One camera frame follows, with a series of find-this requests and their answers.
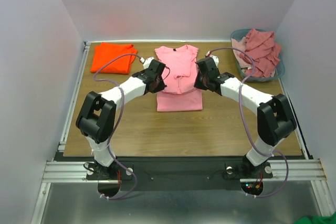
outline pink t-shirt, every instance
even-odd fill
[[[170,68],[167,78],[169,70],[162,73],[167,87],[157,95],[158,111],[201,110],[202,92],[194,88],[198,48],[189,45],[175,49],[160,47],[155,52],[159,60]]]

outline pink cloth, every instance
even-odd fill
[[[155,52],[159,60],[170,68],[170,74],[164,79],[167,87],[156,97],[158,111],[201,110],[202,92],[194,88],[198,48],[189,45],[176,49],[160,47]],[[169,70],[165,69],[162,76],[168,73]]]
[[[240,49],[241,51],[244,51],[246,50],[246,37],[243,37],[241,39],[241,41],[236,41],[235,39],[231,39],[231,44],[232,44],[232,47],[235,47],[235,48],[238,48]],[[251,64],[250,63],[247,63],[246,61],[244,61],[243,59],[241,59],[239,57],[240,55],[240,52],[237,51],[237,50],[233,50],[233,53],[240,65],[240,68],[249,68],[251,67]]]
[[[281,46],[274,42],[275,33],[273,31],[257,31],[252,29],[246,35],[246,50],[256,65],[253,77],[268,78],[274,72],[280,62],[278,58]],[[251,63],[249,59],[240,53],[240,58]],[[245,74],[250,74],[252,70],[247,70]]]

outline blue plastic basket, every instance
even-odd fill
[[[243,37],[245,37],[248,32],[250,31],[251,29],[240,29],[240,30],[236,30],[234,31],[233,33],[231,33],[231,39],[235,39],[236,41],[241,41]],[[276,79],[279,79],[281,76],[284,75],[285,73],[285,67],[284,67],[284,64],[282,63],[282,60],[281,60],[281,52],[279,54],[279,59],[280,59],[280,62],[278,63],[278,66],[276,68],[276,72],[275,72],[275,75],[273,77],[270,77],[270,78],[256,78],[256,77],[250,77],[248,78],[246,81],[247,82],[268,82],[268,81],[273,81],[273,80],[276,80]],[[246,74],[244,74],[242,72],[242,69],[240,68],[240,65],[239,65],[239,62],[237,61],[236,57],[235,57],[235,60],[236,60],[236,64],[237,64],[237,67],[238,67],[238,70],[239,70],[239,74],[242,78],[245,78],[246,77]]]

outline wooden surface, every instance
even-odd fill
[[[139,55],[155,56],[154,49],[167,46],[178,48],[185,43],[136,43]],[[75,106],[74,116],[68,134],[64,156],[90,156],[91,148],[75,126],[75,121],[85,96],[90,91],[97,93],[113,88],[108,82],[94,82],[90,67],[94,48],[91,44],[82,82]],[[198,59],[210,50],[231,46],[230,43],[189,43],[199,48]],[[240,79],[234,55],[231,50],[217,51],[220,72],[230,72]],[[142,70],[135,60],[131,73]],[[122,83],[129,76],[122,74],[101,74]],[[249,84],[262,92],[282,93],[279,81]],[[238,103],[210,91],[203,91],[203,110],[193,112],[157,112],[156,95],[148,93],[125,105],[121,123],[111,141],[113,150],[122,156],[235,156],[245,155],[251,148],[239,114]],[[252,136],[257,138],[256,116],[245,109],[245,116]],[[279,150],[286,155],[301,155],[295,133],[283,141]]]

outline folded orange shirt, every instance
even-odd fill
[[[138,51],[133,47],[132,44],[128,45],[116,45],[102,42],[100,46],[95,48],[95,53],[93,57],[93,62],[91,66],[91,73],[97,72],[104,65],[109,63],[116,57],[124,54],[137,54]],[[131,65],[135,60],[134,55],[127,55],[121,57],[115,62],[109,64],[101,73],[123,73],[128,74],[131,70]]]

